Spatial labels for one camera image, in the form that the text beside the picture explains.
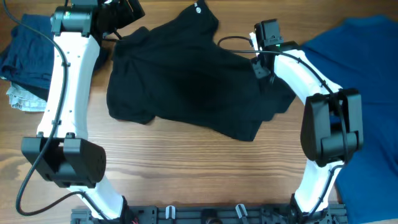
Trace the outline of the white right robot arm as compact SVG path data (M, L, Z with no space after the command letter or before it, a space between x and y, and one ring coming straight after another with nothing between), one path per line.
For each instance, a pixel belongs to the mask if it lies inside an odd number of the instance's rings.
M298 219L319 219L339 172L363 146L361 95L332 82L295 42L285 42L277 19L257 23L250 38L266 72L304 104L300 142L307 163L291 204Z

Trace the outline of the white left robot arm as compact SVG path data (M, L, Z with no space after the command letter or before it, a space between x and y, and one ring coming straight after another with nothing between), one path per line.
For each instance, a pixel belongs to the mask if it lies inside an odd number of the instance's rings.
M88 140L87 107L91 78L102 40L144 11L138 0L73 1L51 17L54 63L49 97L33 138L21 151L31 171L78 196L87 206L72 223L134 223L126 199L106 178L106 154Z

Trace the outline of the black t-shirt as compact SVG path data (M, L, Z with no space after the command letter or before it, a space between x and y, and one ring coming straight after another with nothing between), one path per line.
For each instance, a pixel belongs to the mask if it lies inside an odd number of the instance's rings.
M295 93L217 46L218 24L206 2L197 1L174 20L120 40L106 96L109 115L140 124L160 117L254 140L263 122L287 111Z

